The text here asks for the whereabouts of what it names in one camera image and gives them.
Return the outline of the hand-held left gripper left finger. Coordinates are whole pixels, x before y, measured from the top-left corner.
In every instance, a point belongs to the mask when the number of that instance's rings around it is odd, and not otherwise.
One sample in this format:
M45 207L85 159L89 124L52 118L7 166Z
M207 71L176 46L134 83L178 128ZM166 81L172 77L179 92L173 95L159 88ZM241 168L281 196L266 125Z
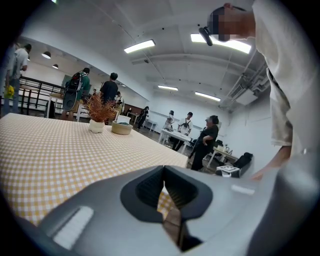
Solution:
M163 167L96 181L40 223L48 256L177 256L157 210Z

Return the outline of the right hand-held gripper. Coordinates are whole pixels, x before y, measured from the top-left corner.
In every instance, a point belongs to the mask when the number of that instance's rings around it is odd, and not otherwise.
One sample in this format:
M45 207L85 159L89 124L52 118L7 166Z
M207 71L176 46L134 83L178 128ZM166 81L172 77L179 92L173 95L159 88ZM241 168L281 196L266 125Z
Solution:
M225 178L240 178L241 169L230 165L223 165L216 168L215 174Z

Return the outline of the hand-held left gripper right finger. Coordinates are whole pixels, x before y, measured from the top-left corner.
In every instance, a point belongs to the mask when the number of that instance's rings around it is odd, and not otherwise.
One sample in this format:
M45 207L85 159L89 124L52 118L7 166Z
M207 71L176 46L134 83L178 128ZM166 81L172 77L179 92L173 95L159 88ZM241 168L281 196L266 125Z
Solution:
M167 256L264 256L262 223L280 171L262 180L222 177L176 166L163 169L164 184L180 211L179 245Z

